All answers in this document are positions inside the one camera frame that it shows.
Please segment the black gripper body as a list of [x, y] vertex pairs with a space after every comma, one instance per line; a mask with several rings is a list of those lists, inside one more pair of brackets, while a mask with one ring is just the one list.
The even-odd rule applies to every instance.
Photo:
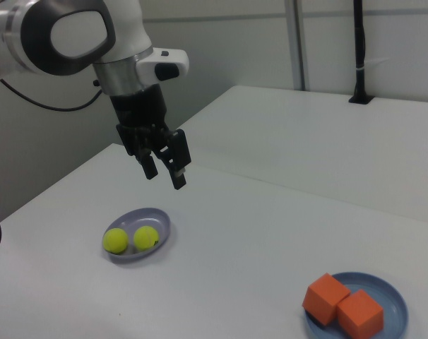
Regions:
[[160, 85], [152, 85], [132, 95], [111, 96], [110, 100], [119, 123], [117, 131], [151, 128], [168, 131], [165, 123], [167, 112]]

